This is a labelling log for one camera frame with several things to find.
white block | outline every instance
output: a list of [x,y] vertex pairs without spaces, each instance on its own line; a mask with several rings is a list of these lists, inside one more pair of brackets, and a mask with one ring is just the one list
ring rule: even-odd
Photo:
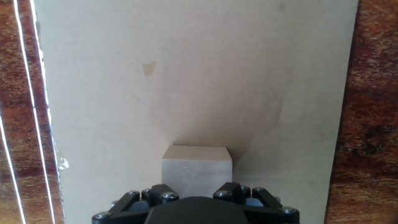
[[170,146],[162,159],[162,183],[180,198],[212,197],[232,181],[232,158],[225,147]]

white line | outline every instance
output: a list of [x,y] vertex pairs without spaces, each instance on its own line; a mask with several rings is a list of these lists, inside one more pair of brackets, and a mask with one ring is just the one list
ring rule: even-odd
[[11,156],[10,156],[10,152],[9,152],[7,142],[6,142],[6,134],[4,132],[4,126],[2,124],[1,115],[0,115],[0,130],[1,130],[0,132],[1,132],[1,137],[2,137],[2,143],[3,143],[4,149],[6,150],[6,154],[7,154],[8,166],[10,167],[11,177],[12,177],[12,181],[14,183],[15,193],[17,195],[18,207],[19,207],[19,212],[21,213],[22,223],[26,224],[24,209],[22,208],[21,196],[19,195],[17,180],[15,179],[14,168],[12,167]]
[[54,217],[54,209],[53,209],[53,205],[52,205],[50,184],[49,184],[49,180],[48,180],[48,177],[47,177],[47,169],[45,167],[45,160],[44,160],[44,153],[43,153],[43,146],[42,146],[42,138],[41,138],[41,135],[40,135],[39,121],[37,119],[35,100],[34,100],[33,90],[32,90],[32,82],[30,80],[30,73],[29,73],[29,68],[28,68],[27,59],[26,59],[24,36],[23,36],[23,33],[22,33],[21,20],[19,19],[18,2],[17,2],[17,0],[14,0],[14,9],[15,9],[16,20],[17,20],[18,29],[19,29],[19,38],[20,38],[20,41],[21,41],[22,57],[24,59],[26,75],[27,75],[27,79],[28,79],[28,83],[29,83],[30,99],[32,100],[33,114],[35,116],[35,125],[36,125],[37,139],[39,141],[40,156],[41,156],[42,164],[43,164],[43,172],[44,172],[45,184],[46,184],[46,187],[47,187],[47,194],[49,196],[52,223],[55,224],[55,217]]

wooden surface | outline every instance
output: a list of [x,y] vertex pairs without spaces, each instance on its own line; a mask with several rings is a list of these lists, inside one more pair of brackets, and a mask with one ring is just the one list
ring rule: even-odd
[[[10,150],[26,223],[52,223],[50,200],[40,155],[39,138],[41,137],[55,220],[57,223],[62,223],[63,211],[57,166],[47,117],[32,11],[28,0],[18,1],[18,5],[31,85],[25,69],[13,1],[2,0],[0,1],[0,112],[7,139],[6,144]],[[35,105],[32,104],[30,86]],[[36,130],[34,107],[37,109],[40,136]],[[1,223],[21,223],[8,162],[3,156],[5,150],[1,144],[0,221]]]
[[[0,1],[0,112],[27,223],[63,223],[32,13],[18,1],[29,85],[13,1]],[[398,0],[358,7],[326,223],[386,223],[398,212]],[[30,99],[32,87],[35,104]],[[35,126],[34,106],[41,135]],[[21,223],[6,148],[0,142],[0,223]]]
[[387,223],[398,212],[398,1],[358,9],[327,223]]

white cardboard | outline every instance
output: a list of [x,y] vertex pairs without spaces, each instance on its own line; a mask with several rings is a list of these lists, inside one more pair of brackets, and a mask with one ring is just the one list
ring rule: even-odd
[[232,182],[232,158],[225,147],[169,146],[162,157],[162,184],[180,198],[212,197]]
[[171,144],[323,222],[358,0],[35,0],[66,223],[160,182]]

stain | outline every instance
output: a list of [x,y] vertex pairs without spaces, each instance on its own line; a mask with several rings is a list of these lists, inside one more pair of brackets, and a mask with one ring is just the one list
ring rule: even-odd
[[156,61],[153,61],[151,63],[143,63],[142,64],[142,71],[144,72],[145,76],[151,76],[154,74],[156,67]]
[[279,7],[278,7],[278,11],[279,12],[284,12],[285,9],[286,9],[286,5],[285,4],[280,4]]

